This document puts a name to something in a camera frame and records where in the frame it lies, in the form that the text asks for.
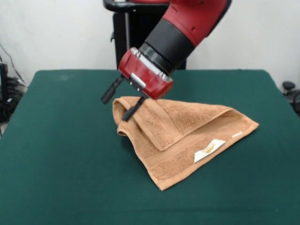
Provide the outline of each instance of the white label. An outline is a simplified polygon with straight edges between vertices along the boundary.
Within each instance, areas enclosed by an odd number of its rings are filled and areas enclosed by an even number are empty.
[[[232,137],[235,138],[235,137],[237,137],[237,136],[240,136],[242,133],[243,133],[243,132],[241,131],[241,132],[239,132],[239,133],[237,133],[237,134],[232,135]]]
[[[201,159],[207,157],[211,153],[215,152],[218,148],[220,148],[226,141],[214,139],[212,142],[201,151],[195,153],[194,163],[200,161]]]

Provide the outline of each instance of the towel label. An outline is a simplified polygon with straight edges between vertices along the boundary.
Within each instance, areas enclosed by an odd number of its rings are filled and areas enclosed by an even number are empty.
[[[226,143],[226,141],[223,141],[223,140],[218,140],[218,139],[212,140],[212,142],[206,147],[206,149],[203,149],[203,150],[195,153],[194,163],[207,157],[208,155],[210,155],[211,153],[216,151],[218,148],[220,148],[225,143]]]

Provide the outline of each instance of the table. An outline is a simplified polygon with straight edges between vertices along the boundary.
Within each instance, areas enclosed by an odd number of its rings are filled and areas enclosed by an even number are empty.
[[[267,72],[174,74],[166,98],[231,106],[260,127],[164,192],[100,101],[117,76],[37,72],[0,141],[1,225],[298,224],[300,120]]]

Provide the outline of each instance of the terry cloth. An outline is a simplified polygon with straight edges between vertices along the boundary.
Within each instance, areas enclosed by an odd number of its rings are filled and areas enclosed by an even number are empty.
[[[128,121],[138,97],[113,102],[117,133],[127,136],[148,174],[163,191],[256,130],[259,124],[223,105],[147,99]]]

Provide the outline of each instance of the towel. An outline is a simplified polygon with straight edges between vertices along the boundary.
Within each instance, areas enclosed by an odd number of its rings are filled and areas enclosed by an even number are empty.
[[[130,139],[161,191],[183,181],[259,126],[227,106],[168,99],[147,99],[128,122],[122,121],[138,99],[115,99],[113,118],[117,133]]]

